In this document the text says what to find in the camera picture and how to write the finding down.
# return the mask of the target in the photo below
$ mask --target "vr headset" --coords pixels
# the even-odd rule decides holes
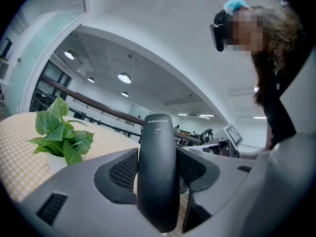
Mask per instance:
[[[229,17],[224,10],[218,12],[214,17],[214,24],[209,26],[213,38],[213,43],[217,51],[222,52],[224,50],[224,44],[228,38],[228,25]]]

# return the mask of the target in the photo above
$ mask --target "checkered tablecloth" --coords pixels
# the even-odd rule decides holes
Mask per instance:
[[[47,153],[33,155],[36,145],[26,140],[40,137],[35,130],[36,113],[17,114],[0,122],[0,178],[12,199],[24,197],[52,176]],[[94,142],[83,160],[116,151],[138,148],[139,144],[117,132],[86,122],[72,123],[75,130],[94,134]]]

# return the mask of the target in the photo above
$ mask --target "brown hair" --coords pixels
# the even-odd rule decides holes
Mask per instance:
[[[256,104],[263,105],[263,95],[269,85],[270,74],[282,70],[285,74],[289,67],[288,54],[299,47],[298,40],[304,30],[296,13],[287,6],[252,6],[251,11],[263,22],[264,33],[268,35],[268,47],[265,51],[252,56],[258,83],[254,95]]]

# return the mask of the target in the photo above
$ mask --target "potted plant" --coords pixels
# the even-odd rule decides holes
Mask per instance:
[[[63,117],[68,113],[67,103],[58,96],[47,111],[36,112],[36,132],[45,136],[28,140],[29,143],[38,145],[33,154],[48,153],[48,162],[53,172],[82,161],[82,155],[88,153],[93,142],[93,133],[75,131],[71,124],[78,122],[85,125],[83,122],[64,120]]]

